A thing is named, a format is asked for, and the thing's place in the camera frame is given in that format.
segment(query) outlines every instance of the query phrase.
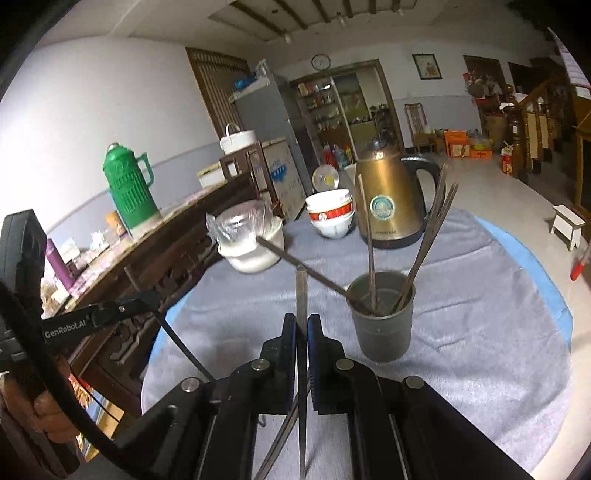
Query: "gray cup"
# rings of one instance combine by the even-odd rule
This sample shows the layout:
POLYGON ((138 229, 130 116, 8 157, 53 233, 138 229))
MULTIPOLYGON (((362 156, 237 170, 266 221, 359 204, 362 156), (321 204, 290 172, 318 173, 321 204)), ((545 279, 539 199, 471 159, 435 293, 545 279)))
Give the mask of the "gray cup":
MULTIPOLYGON (((380 270, 375 273, 378 313, 390 312, 393 309, 405 280, 405 274, 394 270, 380 270)), ((354 300, 369 307, 369 274, 363 274, 353 280, 347 293, 354 300)), ((414 294, 413 285, 404 307, 397 313, 382 317, 361 313, 347 300, 359 346, 367 358, 374 362, 392 362, 406 353, 413 326, 414 294)))

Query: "picture frame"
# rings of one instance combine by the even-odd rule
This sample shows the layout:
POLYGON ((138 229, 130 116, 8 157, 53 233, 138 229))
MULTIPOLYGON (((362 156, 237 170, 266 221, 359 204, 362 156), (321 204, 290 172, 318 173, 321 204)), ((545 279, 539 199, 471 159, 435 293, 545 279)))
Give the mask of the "picture frame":
POLYGON ((415 53, 413 59, 421 80, 443 80, 435 54, 415 53))

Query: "green thermos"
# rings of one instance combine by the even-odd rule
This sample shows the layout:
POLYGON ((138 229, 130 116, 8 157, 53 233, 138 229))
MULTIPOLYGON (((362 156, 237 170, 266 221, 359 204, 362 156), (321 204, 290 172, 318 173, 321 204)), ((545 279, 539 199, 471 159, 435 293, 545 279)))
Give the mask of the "green thermos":
POLYGON ((103 172, 115 206, 134 238, 139 238, 160 222, 162 217, 150 193, 154 173, 146 153, 135 158, 131 150, 113 143, 107 149, 103 172), (140 161, 146 165, 150 176, 148 183, 139 169, 140 161))

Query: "bronze kettle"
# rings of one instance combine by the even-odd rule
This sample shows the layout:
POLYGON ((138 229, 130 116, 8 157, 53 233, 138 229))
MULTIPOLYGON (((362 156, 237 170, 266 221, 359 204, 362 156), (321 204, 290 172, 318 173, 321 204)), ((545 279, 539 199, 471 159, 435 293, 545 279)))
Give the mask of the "bronze kettle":
MULTIPOLYGON (((437 185, 441 168, 427 158, 402 157, 396 148, 380 140, 370 142, 360 154, 355 187, 359 193, 358 175, 361 175, 375 247, 406 247, 423 234, 427 209, 417 170, 427 170, 437 185)), ((360 205, 356 205, 356 210, 359 232, 367 242, 365 211, 360 205)))

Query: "small white stool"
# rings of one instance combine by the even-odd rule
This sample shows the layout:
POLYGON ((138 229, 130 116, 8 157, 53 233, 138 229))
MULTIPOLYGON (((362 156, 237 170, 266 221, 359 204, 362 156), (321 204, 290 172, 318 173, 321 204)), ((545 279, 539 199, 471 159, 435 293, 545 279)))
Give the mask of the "small white stool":
POLYGON ((586 222, 564 205, 557 205, 554 210, 556 215, 550 233, 554 233, 554 230, 562 233, 570 241, 569 252, 572 252, 574 247, 581 244, 581 228, 586 222))

